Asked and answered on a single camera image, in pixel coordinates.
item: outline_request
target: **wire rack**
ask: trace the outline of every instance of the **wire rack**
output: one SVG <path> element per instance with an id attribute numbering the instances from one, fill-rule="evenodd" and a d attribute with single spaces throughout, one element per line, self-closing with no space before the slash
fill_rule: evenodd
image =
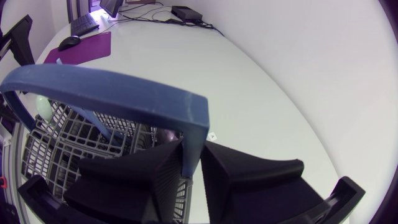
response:
<path id="1" fill-rule="evenodd" d="M 80 176 L 77 165 L 80 159 L 120 157 L 165 142 L 157 135 L 161 129 L 94 112 L 112 134 L 108 140 L 94 124 L 69 106 L 53 100 L 50 100 L 50 104 L 53 111 L 50 121 L 37 115 L 36 129 L 27 137 L 22 156 L 22 175 L 27 178 L 41 175 L 54 196 L 61 200 L 63 193 Z M 174 223 L 187 222 L 191 191 L 192 181 L 181 178 Z"/>

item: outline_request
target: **black keyboard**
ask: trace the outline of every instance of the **black keyboard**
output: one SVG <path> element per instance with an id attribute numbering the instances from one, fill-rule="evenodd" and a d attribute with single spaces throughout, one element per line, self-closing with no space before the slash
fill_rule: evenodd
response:
<path id="1" fill-rule="evenodd" d="M 85 35 L 99 26 L 90 14 L 85 14 L 71 22 L 70 34 L 76 36 Z"/>

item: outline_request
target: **black cable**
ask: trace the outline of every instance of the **black cable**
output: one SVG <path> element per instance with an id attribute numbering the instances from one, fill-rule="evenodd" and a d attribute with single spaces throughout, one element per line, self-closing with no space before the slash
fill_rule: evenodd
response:
<path id="1" fill-rule="evenodd" d="M 172 12 L 170 12 L 170 11 L 167 11 L 167 10 L 163 10 L 163 11 L 155 12 L 155 13 L 152 15 L 152 19 L 154 20 L 154 15 L 156 15 L 156 14 L 158 14 L 158 13 L 160 13 L 160 12 L 169 12 L 169 13 L 172 13 Z"/>
<path id="2" fill-rule="evenodd" d="M 140 18 L 140 17 L 142 17 L 142 16 L 144 16 L 144 15 L 146 15 L 146 14 L 148 14 L 148 13 L 154 11 L 154 10 L 162 9 L 162 8 L 165 8 L 165 7 L 171 7 L 171 6 L 162 6 L 162 7 L 158 7 L 157 9 L 151 9 L 151 10 L 147 11 L 146 13 L 142 14 L 141 16 L 139 16 L 138 18 Z"/>
<path id="3" fill-rule="evenodd" d="M 137 6 L 137 7 L 131 8 L 131 9 L 122 10 L 122 11 L 119 11 L 119 12 L 127 12 L 127 11 L 130 11 L 130 10 L 133 10 L 133 9 L 137 9 L 137 8 L 139 8 L 139 7 L 142 7 L 142 6 L 146 6 L 146 5 L 148 5 L 148 4 L 156 4 L 156 3 L 159 3 L 159 4 L 161 4 L 162 6 L 164 6 L 163 3 L 154 1 L 154 2 L 149 2 L 149 3 L 147 3 L 147 4 L 143 4 L 143 5 L 141 5 L 141 6 Z"/>
<path id="4" fill-rule="evenodd" d="M 131 21 L 130 19 L 126 19 L 125 21 L 122 21 L 122 22 L 130 22 L 130 21 Z M 105 32 L 105 31 L 107 31 L 108 29 L 112 28 L 112 26 L 115 26 L 116 24 L 119 24 L 119 23 L 122 23 L 122 22 L 115 22 L 115 23 L 114 23 L 114 24 L 112 24 L 110 27 L 106 28 L 106 30 L 104 30 L 104 31 L 100 32 L 100 33 L 99 33 L 99 34 L 97 34 L 97 35 L 100 35 L 100 34 L 102 34 L 103 32 Z"/>
<path id="5" fill-rule="evenodd" d="M 196 20 L 196 21 L 193 21 L 192 23 L 187 23 L 187 22 L 176 21 L 175 19 L 168 19 L 166 21 L 160 21 L 160 20 L 154 19 L 154 15 L 152 15 L 152 20 L 147 19 L 147 18 L 143 18 L 141 16 L 139 16 L 139 17 L 128 17 L 126 15 L 123 15 L 123 17 L 125 17 L 126 19 L 120 19 L 120 20 L 114 21 L 116 23 L 114 23 L 113 25 L 108 27 L 106 30 L 100 32 L 99 34 L 102 34 L 103 32 L 109 30 L 110 28 L 112 28 L 112 26 L 114 26 L 114 25 L 116 25 L 118 23 L 129 22 L 129 21 L 141 21 L 141 22 L 155 22 L 155 23 L 162 23 L 162 24 L 178 24 L 178 25 L 181 25 L 181 26 L 200 27 L 200 28 L 204 28 L 204 29 L 213 29 L 213 30 L 219 32 L 224 37 L 224 34 L 221 31 L 219 31 L 217 28 L 215 28 L 212 24 L 208 24 L 206 22 L 203 22 L 202 20 Z"/>

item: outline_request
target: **white wall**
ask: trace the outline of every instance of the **white wall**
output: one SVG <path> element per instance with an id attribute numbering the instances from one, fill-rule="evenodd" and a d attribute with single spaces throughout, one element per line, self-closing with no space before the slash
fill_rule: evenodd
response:
<path id="1" fill-rule="evenodd" d="M 58 32 L 60 29 L 64 28 L 69 23 L 67 1 L 51 0 L 51 7 L 52 7 L 52 17 L 53 17 L 55 31 Z"/>
<path id="2" fill-rule="evenodd" d="M 338 175 L 366 190 L 350 220 L 367 223 L 398 161 L 398 48 L 379 2 L 163 2 L 202 13 L 280 85 L 313 127 Z"/>
<path id="3" fill-rule="evenodd" d="M 33 20 L 29 43 L 36 60 L 55 35 L 51 0 L 7 0 L 2 12 L 1 30 L 5 34 L 27 14 Z M 0 82 L 17 67 L 19 64 L 14 60 L 12 52 L 8 51 L 6 57 L 0 61 Z"/>

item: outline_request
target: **white desk surface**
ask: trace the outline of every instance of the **white desk surface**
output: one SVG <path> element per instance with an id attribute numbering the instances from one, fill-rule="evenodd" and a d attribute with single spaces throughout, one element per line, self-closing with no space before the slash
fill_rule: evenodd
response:
<path id="1" fill-rule="evenodd" d="M 126 15 L 137 17 L 157 7 L 144 6 Z M 113 24 L 102 10 L 91 14 L 100 27 L 85 36 Z M 171 17 L 176 19 L 168 12 L 155 15 L 159 20 Z M 207 97 L 209 133 L 216 134 L 215 143 L 266 159 L 300 159 L 305 164 L 302 177 L 323 198 L 329 196 L 338 176 L 312 128 L 278 85 L 227 38 L 215 30 L 137 21 L 116 24 L 108 31 L 111 55 L 81 66 L 134 75 Z M 69 35 L 67 25 L 37 63 Z M 200 164 L 193 181 L 190 223 L 208 223 Z"/>

